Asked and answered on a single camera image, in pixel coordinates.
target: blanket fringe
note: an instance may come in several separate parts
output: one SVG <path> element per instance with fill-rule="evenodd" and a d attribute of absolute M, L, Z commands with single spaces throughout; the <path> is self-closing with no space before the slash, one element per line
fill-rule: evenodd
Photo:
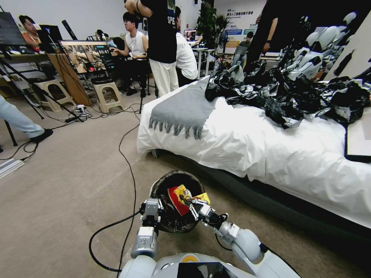
<path fill-rule="evenodd" d="M 162 132 L 163 128 L 165 127 L 166 133 L 170 133 L 171 128 L 174 127 L 174 136 L 178 136 L 180 132 L 183 130 L 183 128 L 185 128 L 186 139 L 189 138 L 189 131 L 190 129 L 192 129 L 195 140 L 201 140 L 202 126 L 184 125 L 184 124 L 178 124 L 178 123 L 172 123 L 172 122 L 161 122 L 161 121 L 152 119 L 151 117 L 148 128 L 156 130 L 157 125 L 158 125 L 158 130 L 160 132 Z"/>

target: sneaker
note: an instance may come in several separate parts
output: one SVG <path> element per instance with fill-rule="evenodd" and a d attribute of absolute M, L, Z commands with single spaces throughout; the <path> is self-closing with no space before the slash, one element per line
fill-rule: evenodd
<path fill-rule="evenodd" d="M 128 92 L 126 93 L 126 95 L 127 96 L 129 96 L 129 95 L 133 95 L 133 94 L 135 94 L 135 93 L 137 93 L 137 91 L 136 91 L 136 89 L 134 88 L 129 88 L 129 90 L 128 90 Z"/>
<path fill-rule="evenodd" d="M 53 134 L 53 131 L 51 129 L 45 129 L 43 134 L 36 136 L 36 137 L 32 137 L 30 138 L 30 140 L 31 142 L 40 143 L 42 140 L 48 138 L 52 134 Z"/>
<path fill-rule="evenodd" d="M 146 96 L 147 96 L 147 94 L 146 94 L 146 89 L 142 88 L 142 89 L 140 90 L 140 97 L 141 97 L 141 98 L 145 98 Z"/>

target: plastic stool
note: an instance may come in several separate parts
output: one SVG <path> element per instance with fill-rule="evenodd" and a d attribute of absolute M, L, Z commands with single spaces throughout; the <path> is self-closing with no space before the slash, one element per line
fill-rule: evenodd
<path fill-rule="evenodd" d="M 70 102 L 73 105 L 76 105 L 76 103 L 73 101 L 72 97 L 67 93 L 66 89 L 62 86 L 62 84 L 59 83 L 55 79 L 46 80 L 46 81 L 42 81 L 42 82 L 35 82 L 35 85 L 37 85 L 40 89 L 44 90 L 51 97 L 54 97 L 54 96 L 51 94 L 50 86 L 55 85 L 60 89 L 61 93 L 64 95 L 63 98 L 57 99 L 57 101 L 60 104 Z M 61 107 L 56 102 L 54 102 L 52 99 L 50 99 L 46 96 L 44 96 L 46 98 L 46 101 L 41 100 L 40 97 L 37 94 L 35 94 L 35 97 L 38 101 L 41 102 L 41 105 L 49 107 L 54 112 L 62 110 Z"/>
<path fill-rule="evenodd" d="M 124 104 L 122 102 L 121 94 L 112 79 L 107 77 L 92 78 L 92 84 L 98 98 L 97 103 L 102 112 L 109 113 L 110 108 L 117 106 L 121 106 L 121 108 L 124 110 Z M 105 97 L 112 95 L 116 96 L 117 101 L 107 103 Z"/>

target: white duvet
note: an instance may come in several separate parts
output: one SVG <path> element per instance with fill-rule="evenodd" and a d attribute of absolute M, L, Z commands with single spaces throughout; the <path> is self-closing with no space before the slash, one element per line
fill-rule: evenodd
<path fill-rule="evenodd" d="M 152 109 L 184 87 L 144 105 L 140 153 L 165 149 L 199 164 L 248 176 L 371 228 L 371 164 L 344 158 L 345 129 L 335 121 L 303 120 L 283 130 L 263 110 L 228 105 L 223 97 L 205 122 L 202 140 L 149 129 Z"/>

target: white tank top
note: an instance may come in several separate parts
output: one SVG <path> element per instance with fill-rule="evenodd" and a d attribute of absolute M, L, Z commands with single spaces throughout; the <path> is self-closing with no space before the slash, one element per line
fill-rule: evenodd
<path fill-rule="evenodd" d="M 140 31 L 136 32 L 136 35 L 134 38 L 130 36 L 130 33 L 127 33 L 125 36 L 126 44 L 128 45 L 133 55 L 146 54 L 146 52 L 144 51 L 144 47 L 143 47 L 142 36 L 144 36 L 144 34 Z"/>

